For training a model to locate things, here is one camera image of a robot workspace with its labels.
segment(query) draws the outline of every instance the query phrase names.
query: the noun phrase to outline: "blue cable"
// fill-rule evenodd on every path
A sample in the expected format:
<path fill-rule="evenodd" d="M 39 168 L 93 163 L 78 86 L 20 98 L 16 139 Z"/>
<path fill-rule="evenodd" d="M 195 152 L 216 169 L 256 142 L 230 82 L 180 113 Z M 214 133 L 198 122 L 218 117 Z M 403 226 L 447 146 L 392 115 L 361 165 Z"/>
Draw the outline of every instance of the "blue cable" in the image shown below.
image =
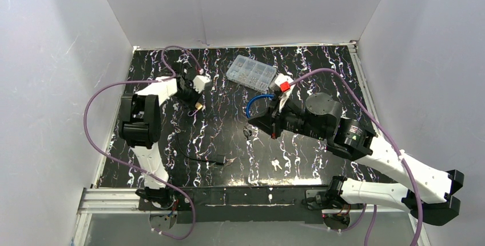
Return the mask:
<path fill-rule="evenodd" d="M 261 98 L 273 98 L 274 95 L 272 94 L 261 94 L 260 96 L 255 96 L 253 97 L 253 99 L 249 100 L 247 106 L 246 106 L 246 117 L 247 118 L 250 118 L 251 116 L 249 115 L 249 109 L 251 108 L 251 105 L 253 105 L 253 103 L 258 100 L 258 99 L 261 99 Z"/>

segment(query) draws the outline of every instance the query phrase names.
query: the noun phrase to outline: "gray wall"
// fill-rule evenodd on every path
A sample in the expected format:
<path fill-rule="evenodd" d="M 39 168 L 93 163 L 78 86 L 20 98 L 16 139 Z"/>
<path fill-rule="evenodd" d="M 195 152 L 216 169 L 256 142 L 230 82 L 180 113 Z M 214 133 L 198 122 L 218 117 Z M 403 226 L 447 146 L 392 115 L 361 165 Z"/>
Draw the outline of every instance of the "gray wall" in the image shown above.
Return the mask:
<path fill-rule="evenodd" d="M 84 106 L 125 79 L 132 48 L 106 0 L 0 0 L 0 46 L 0 244 L 68 245 L 101 157 Z M 99 145 L 120 93 L 91 110 Z"/>
<path fill-rule="evenodd" d="M 244 46 L 358 39 L 380 0 L 108 0 L 132 45 Z"/>
<path fill-rule="evenodd" d="M 433 245 L 483 245 L 485 0 L 382 0 L 360 39 L 381 122 L 400 148 L 465 173 L 461 214 Z"/>

